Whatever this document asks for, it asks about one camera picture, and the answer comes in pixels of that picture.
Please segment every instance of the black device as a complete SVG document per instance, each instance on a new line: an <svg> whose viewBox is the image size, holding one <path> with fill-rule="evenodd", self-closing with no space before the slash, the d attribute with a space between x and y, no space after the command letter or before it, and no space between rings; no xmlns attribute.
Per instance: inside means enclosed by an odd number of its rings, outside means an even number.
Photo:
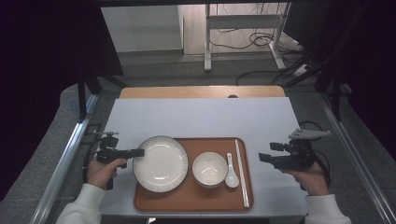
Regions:
<svg viewBox="0 0 396 224"><path fill-rule="evenodd" d="M289 156L273 157L269 154L259 153L260 161L268 162L279 170L306 171L316 160L308 139L291 139L288 144L270 143L270 148L276 151L287 151Z"/></svg>
<svg viewBox="0 0 396 224"><path fill-rule="evenodd" d="M270 143L271 150L287 151L289 156L271 156L269 154L259 153L260 161L271 163L278 170L306 171L316 162L324 173L327 186L330 186L330 168L327 168L323 162L317 157L312 149L311 140L321 136L328 136L330 132L318 132L309 130L295 130L289 135L291 140L288 144Z"/></svg>
<svg viewBox="0 0 396 224"><path fill-rule="evenodd" d="M134 157L144 157L145 156L145 149L129 149L129 150L117 150L115 147L119 142L119 139L114 137L114 132L107 132L107 133L97 133L96 134L106 134L106 137L98 139L100 141L99 150L96 151L96 160L103 163L109 164L116 159L131 159ZM126 163L119 166L121 169L125 169L127 167ZM86 183L87 181L87 169L88 169L88 160L84 161L84 174L83 174L83 182ZM106 184L107 190L113 189L113 178L110 178Z"/></svg>

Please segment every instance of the brown tray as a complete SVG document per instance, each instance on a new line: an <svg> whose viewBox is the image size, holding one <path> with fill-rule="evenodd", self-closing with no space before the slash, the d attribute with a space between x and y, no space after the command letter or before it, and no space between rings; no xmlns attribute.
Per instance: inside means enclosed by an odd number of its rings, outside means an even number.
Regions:
<svg viewBox="0 0 396 224"><path fill-rule="evenodd" d="M189 157L189 170L179 186L167 192L157 193L143 188L139 183L134 193L134 206L140 211L246 211L242 196L242 185L235 189L223 182L214 189L200 186L192 174L192 163L201 153L214 151L227 160L227 152L233 153L233 168L238 175L239 165L235 148L235 138L178 138ZM239 150L247 186L250 207L253 206L253 192L248 170L245 143L238 138Z"/></svg>

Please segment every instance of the sleeve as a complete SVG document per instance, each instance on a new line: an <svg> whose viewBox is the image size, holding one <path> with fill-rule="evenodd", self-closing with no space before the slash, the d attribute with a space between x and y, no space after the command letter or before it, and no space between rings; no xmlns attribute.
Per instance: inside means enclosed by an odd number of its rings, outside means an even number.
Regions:
<svg viewBox="0 0 396 224"><path fill-rule="evenodd" d="M69 203L59 215L57 224L97 224L101 221L99 206L106 192L93 185L84 184L73 203Z"/></svg>
<svg viewBox="0 0 396 224"><path fill-rule="evenodd" d="M308 215L305 224L351 224L338 208L335 195L306 196Z"/></svg>

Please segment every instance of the black cable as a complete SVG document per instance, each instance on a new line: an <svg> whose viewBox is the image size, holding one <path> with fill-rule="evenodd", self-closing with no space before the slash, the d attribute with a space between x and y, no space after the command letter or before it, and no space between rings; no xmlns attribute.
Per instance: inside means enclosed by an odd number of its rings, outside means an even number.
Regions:
<svg viewBox="0 0 396 224"><path fill-rule="evenodd" d="M264 4L262 4L262 10L261 10L260 14L262 14L263 10L264 10ZM268 37L270 40L274 40L274 33L273 33L272 35L268 35L267 33L265 33L265 29L263 29L263 32L258 32L258 30L259 30L259 29L257 29L257 28L253 30L253 34L250 35L250 37L249 37L250 42L253 42L253 41L251 40L251 37L252 37L253 35L255 35L255 37L262 38L261 36L257 36L257 34L266 35L266 37Z"/></svg>
<svg viewBox="0 0 396 224"><path fill-rule="evenodd" d="M330 162L329 162L329 159L327 158L327 156L323 153L323 152L321 152L321 151L318 151L318 150L313 150L314 152L317 152L317 153L319 153L324 159L325 159L325 161L326 161L326 164L327 164L327 170L328 170L328 172L330 172Z"/></svg>
<svg viewBox="0 0 396 224"><path fill-rule="evenodd" d="M276 14L279 11L279 5L280 5L280 3L277 3Z"/></svg>
<svg viewBox="0 0 396 224"><path fill-rule="evenodd" d="M224 9L225 13L228 15L228 11L225 9L225 4L223 4L223 9Z"/></svg>
<svg viewBox="0 0 396 224"><path fill-rule="evenodd" d="M262 14L263 11L264 11L264 3L262 3L262 10L260 10L260 14Z"/></svg>
<svg viewBox="0 0 396 224"><path fill-rule="evenodd" d="M282 78L283 80L289 76L291 76L301 65L303 65L306 61L308 60L307 56L303 56L300 58L297 62L289 66L286 70L282 71L278 76L276 76L271 82L268 82L267 85L275 85L275 82L280 80L282 76L285 76Z"/></svg>
<svg viewBox="0 0 396 224"><path fill-rule="evenodd" d="M209 40L209 42L210 42L212 45L214 45L214 46L224 47L224 48L228 48L228 49L247 49L248 47L250 47L250 46L252 46L252 45L254 44L254 43L251 43L251 44L249 44L249 45L247 45L247 46L245 46L245 47L238 48L238 47L231 47L231 46L227 46L227 45L215 44L215 43L213 43L211 40Z"/></svg>
<svg viewBox="0 0 396 224"><path fill-rule="evenodd" d="M301 127L302 129L304 129L304 128L305 128L304 125L307 124L307 123L313 124L313 125L317 126L321 131L323 131L323 128L322 128L318 123L316 123L316 122L314 122L314 121L312 121L312 120L301 121L301 122L299 122L298 124L300 125L300 127Z"/></svg>
<svg viewBox="0 0 396 224"><path fill-rule="evenodd" d="M265 38L269 39L269 41L266 40L266 43L265 43L265 44L258 44L258 43L257 43L257 40L259 40L259 39L260 39L260 40L265 40ZM255 46L257 46L257 47L264 47L264 46L269 45L270 41L271 41L271 40L274 40L274 37L271 36L271 35L268 35L267 33L257 32L257 31L256 31L255 33L251 34L251 35L249 36L248 39L250 40L250 43L253 43Z"/></svg>
<svg viewBox="0 0 396 224"><path fill-rule="evenodd" d="M267 14L269 13L269 11L270 11L270 4L267 3Z"/></svg>
<svg viewBox="0 0 396 224"><path fill-rule="evenodd" d="M242 74L242 75L240 75L239 77L236 78L235 86L238 86L238 80L240 78L245 77L245 76L250 75L250 74L254 74L254 73L278 73L278 72L279 71L265 71L265 70L246 72L246 73L244 73L244 74Z"/></svg>
<svg viewBox="0 0 396 224"><path fill-rule="evenodd" d="M251 14L251 13L254 11L255 8L257 8L256 14L258 14L258 11L259 11L258 5L259 5L259 3L256 3L256 5L254 6L254 8L251 9L250 12L249 12L248 14Z"/></svg>
<svg viewBox="0 0 396 224"><path fill-rule="evenodd" d="M218 32L224 34L224 33L230 33L230 32L237 31L237 30L239 30L239 29L231 29L231 30L225 30L225 31L221 31L220 29L218 29Z"/></svg>
<svg viewBox="0 0 396 224"><path fill-rule="evenodd" d="M301 53L300 51L290 51L290 52L284 52L283 54L282 54L282 59L283 59L283 61L286 61L286 62L288 62L288 63L295 63L295 62L293 62L293 61L291 61L290 59L287 59L285 56L286 55L291 55L291 54L298 54L298 55L303 55L304 56L304 54L303 53Z"/></svg>
<svg viewBox="0 0 396 224"><path fill-rule="evenodd" d="M303 53L302 50L288 49L288 48L280 41L280 39L279 39L279 44L280 44L280 45L277 46L277 49L278 49L279 51L281 51L281 52L294 52L294 51L296 51L296 52L301 52L301 53Z"/></svg>

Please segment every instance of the white plate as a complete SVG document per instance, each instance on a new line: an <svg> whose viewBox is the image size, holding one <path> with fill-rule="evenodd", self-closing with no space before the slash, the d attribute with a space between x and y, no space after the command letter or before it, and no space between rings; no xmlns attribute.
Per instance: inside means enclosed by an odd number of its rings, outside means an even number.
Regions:
<svg viewBox="0 0 396 224"><path fill-rule="evenodd" d="M186 177L189 159L184 147L175 139L155 136L139 148L145 149L145 156L134 158L134 175L145 189L166 192L176 188Z"/></svg>

